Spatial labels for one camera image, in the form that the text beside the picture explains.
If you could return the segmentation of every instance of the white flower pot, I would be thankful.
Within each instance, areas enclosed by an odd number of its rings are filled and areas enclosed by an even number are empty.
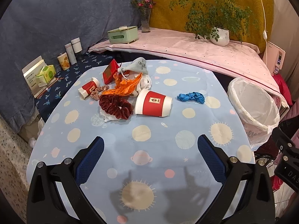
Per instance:
[[[229,43],[229,31],[226,29],[220,29],[220,28],[215,28],[218,30],[219,38],[218,41],[213,39],[212,37],[210,38],[213,44],[219,45],[219,46],[226,46]]]

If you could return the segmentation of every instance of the scrunchie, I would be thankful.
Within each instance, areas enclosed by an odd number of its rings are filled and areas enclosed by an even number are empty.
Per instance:
[[[104,92],[109,89],[108,85],[97,87],[92,93],[90,94],[91,98],[94,100],[99,100],[100,99],[100,92]]]
[[[177,96],[177,99],[182,102],[186,102],[188,100],[194,100],[202,105],[204,104],[204,96],[198,92],[187,93],[187,94],[180,93]]]
[[[118,95],[101,95],[99,105],[107,114],[117,119],[128,119],[133,112],[132,105]]]

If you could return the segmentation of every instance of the blue polka dot tablecloth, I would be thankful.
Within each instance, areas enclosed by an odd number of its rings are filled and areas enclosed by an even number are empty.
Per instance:
[[[83,73],[52,112],[32,151],[28,182],[39,161],[61,163],[101,136],[104,152],[80,187],[107,224],[195,223],[222,186],[199,153],[197,138],[205,134],[228,156],[255,162],[225,91],[209,70],[173,60],[148,60],[151,90],[173,97],[170,115],[134,114],[129,120],[105,123],[98,101],[83,100],[77,91],[91,77],[103,85],[105,68]],[[179,93],[189,92],[202,93],[205,103],[176,99]],[[68,213],[77,217],[62,185],[57,185]],[[243,188],[244,182],[226,216],[233,214]]]

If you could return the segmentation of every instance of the mustard curtain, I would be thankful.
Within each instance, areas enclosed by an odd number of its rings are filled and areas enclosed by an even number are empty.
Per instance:
[[[157,4],[152,9],[150,26],[159,29],[171,29],[176,31],[186,32],[184,27],[187,21],[188,8],[180,8],[176,6],[173,11],[169,9],[169,2],[171,0],[154,0]],[[250,37],[243,38],[243,41],[255,44],[263,52],[266,47],[266,43],[263,39],[262,32],[264,30],[264,13],[261,4],[261,0],[237,0],[237,5],[241,7],[249,6],[253,11],[254,19],[258,20],[259,29],[250,25]],[[268,38],[272,30],[273,23],[273,0],[263,0],[265,13],[266,13],[266,30]]]

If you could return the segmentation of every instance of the green storage box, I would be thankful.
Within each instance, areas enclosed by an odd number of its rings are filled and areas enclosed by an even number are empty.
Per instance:
[[[122,26],[108,31],[110,44],[129,44],[138,38],[137,26]]]

